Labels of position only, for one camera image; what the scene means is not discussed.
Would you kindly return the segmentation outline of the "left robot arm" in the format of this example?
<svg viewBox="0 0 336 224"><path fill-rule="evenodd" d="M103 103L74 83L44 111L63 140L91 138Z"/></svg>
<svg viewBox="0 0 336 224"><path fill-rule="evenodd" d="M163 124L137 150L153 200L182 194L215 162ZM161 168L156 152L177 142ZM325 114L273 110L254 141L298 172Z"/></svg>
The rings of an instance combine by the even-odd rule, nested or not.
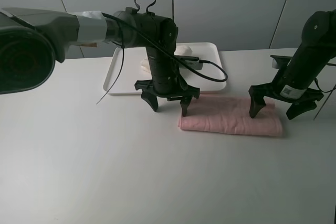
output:
<svg viewBox="0 0 336 224"><path fill-rule="evenodd" d="M79 13L29 8L1 9L1 93L16 93L42 85L55 64L65 60L72 45L112 42L122 49L143 47L152 78L135 83L141 98L153 110L158 98L178 100L186 114L199 88L189 86L180 74L184 61L176 57L178 28L168 17L140 13L140 6L109 15L100 11Z"/></svg>

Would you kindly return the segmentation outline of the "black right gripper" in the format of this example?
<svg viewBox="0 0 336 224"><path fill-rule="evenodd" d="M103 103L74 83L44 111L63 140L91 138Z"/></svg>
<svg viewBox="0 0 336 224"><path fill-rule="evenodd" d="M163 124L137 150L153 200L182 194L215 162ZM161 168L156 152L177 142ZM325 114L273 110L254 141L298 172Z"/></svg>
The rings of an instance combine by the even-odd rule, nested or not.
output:
<svg viewBox="0 0 336 224"><path fill-rule="evenodd" d="M279 89L273 83L251 86L248 92L250 95L249 115L251 118L255 118L259 111L266 106L264 97L292 103L286 112L289 120L314 110L317 107L315 101L320 101L323 98L323 93L319 90L295 89L289 85L284 85Z"/></svg>

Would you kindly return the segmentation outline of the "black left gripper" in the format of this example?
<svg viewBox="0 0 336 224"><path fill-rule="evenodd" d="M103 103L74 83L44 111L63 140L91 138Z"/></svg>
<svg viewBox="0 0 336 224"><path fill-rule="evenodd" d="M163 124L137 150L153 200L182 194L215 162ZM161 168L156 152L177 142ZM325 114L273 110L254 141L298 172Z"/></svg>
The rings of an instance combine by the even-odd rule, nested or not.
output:
<svg viewBox="0 0 336 224"><path fill-rule="evenodd" d="M153 80L139 80L134 86L136 90L142 91L141 99L144 100L154 112L159 108L157 98L165 98L168 101L180 101L182 116L187 115L187 109L192 98L198 98L200 94L200 88L188 84L185 86L185 89L183 89L179 83L173 84L170 87L161 84L159 88L156 88Z"/></svg>

